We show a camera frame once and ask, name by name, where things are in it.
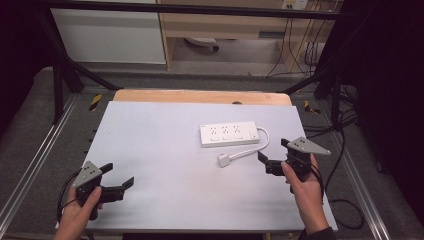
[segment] black metal frame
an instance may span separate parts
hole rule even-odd
[[[92,2],[92,1],[64,1],[64,0],[37,0],[29,1],[39,25],[50,40],[52,49],[48,49],[56,64],[54,69],[55,83],[55,119],[56,123],[63,113],[63,90],[62,79],[67,83],[71,92],[81,92],[84,88],[79,76],[83,74],[91,80],[99,83],[109,90],[119,90],[121,87],[110,84],[94,73],[74,62],[67,54],[62,44],[60,35],[52,30],[52,26],[46,18],[45,11],[51,8],[78,9],[98,11],[122,11],[122,12],[156,12],[156,13],[180,13],[180,14],[209,14],[229,16],[252,16],[271,18],[300,18],[300,19],[322,19],[322,20],[344,20],[358,19],[360,16],[352,13],[341,12],[314,12],[293,11],[284,9],[262,9],[262,8],[240,8],[240,7],[217,7],[217,6],[194,6],[194,5],[169,5],[169,4],[143,4],[143,3],[115,3],[115,2]],[[291,94],[308,85],[319,81],[328,73],[328,67],[318,71],[314,76],[289,88],[283,93]]]

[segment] power strip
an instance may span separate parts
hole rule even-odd
[[[255,122],[201,125],[200,137],[205,148],[259,143]]]

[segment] floor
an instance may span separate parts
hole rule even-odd
[[[306,74],[286,74],[283,64],[279,64],[269,74],[279,58],[278,48],[272,41],[219,40],[218,44],[220,50],[214,52],[193,46],[180,39],[177,41],[174,65],[170,70],[163,69],[163,66],[155,68],[153,71],[146,69],[145,66],[131,68],[125,72],[122,72],[122,69],[97,70],[98,74],[106,80],[129,88],[264,92],[283,90],[301,81],[309,74],[307,71],[313,70],[313,67],[310,68],[303,62],[299,62]],[[27,189],[26,197],[22,198],[20,208],[12,213],[13,220],[6,222],[8,230],[4,239],[36,239],[36,237],[38,237],[37,239],[48,239],[54,233],[54,212],[58,190],[69,175],[66,173],[71,173],[81,166],[85,153],[90,148],[90,139],[95,136],[93,130],[98,127],[107,102],[113,98],[113,92],[100,89],[90,80],[84,79],[84,82],[87,87],[83,94],[66,94],[68,99],[77,99],[76,105],[71,110],[59,137],[54,139],[53,146],[46,152],[43,165],[39,166],[34,173],[36,177],[30,182],[32,185]],[[0,206],[7,205],[8,198],[19,184],[21,176],[31,165],[44,138],[52,129],[51,83],[51,74],[48,70],[37,76],[36,84],[25,104],[15,116],[8,131],[1,136],[0,167],[2,170],[10,171],[1,175]],[[326,126],[328,122],[326,122],[324,112],[325,108],[329,106],[329,102],[326,100],[315,101],[312,95],[315,87],[315,84],[311,84],[292,95],[291,98],[293,104],[298,107],[304,125]],[[97,93],[103,93],[102,100],[96,111],[88,111],[91,101]],[[305,111],[305,100],[310,102],[312,109],[320,110],[322,114]],[[351,125],[346,128],[345,133],[349,156],[354,159],[354,164],[359,169],[360,175],[374,199],[378,213],[390,233],[390,239],[424,239],[423,227],[408,208],[393,179],[390,175],[377,171],[372,150],[369,149],[360,126]],[[337,134],[334,136],[330,134],[318,137],[316,141],[318,144],[329,146],[332,152],[338,153],[340,149],[337,139]],[[328,176],[335,159],[336,156],[328,161],[323,161],[322,167],[325,176]],[[328,194],[332,198],[343,197],[358,203],[358,195],[346,173],[348,168],[345,163],[341,166],[336,171],[333,183],[330,185],[333,190],[330,189]],[[334,206],[333,211],[344,222],[358,223],[355,209],[351,209],[349,206]],[[349,230],[340,226],[338,237],[341,239],[374,239],[371,227],[367,223],[360,230]],[[113,236],[96,236],[98,239],[113,238]],[[291,238],[287,234],[273,234],[272,239]]]

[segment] person's right hand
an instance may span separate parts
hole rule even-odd
[[[311,154],[312,164],[318,168],[315,157]],[[305,224],[308,235],[329,227],[322,208],[321,187],[318,179],[310,173],[301,182],[294,170],[287,163],[281,163],[287,182],[292,186],[300,218]]]

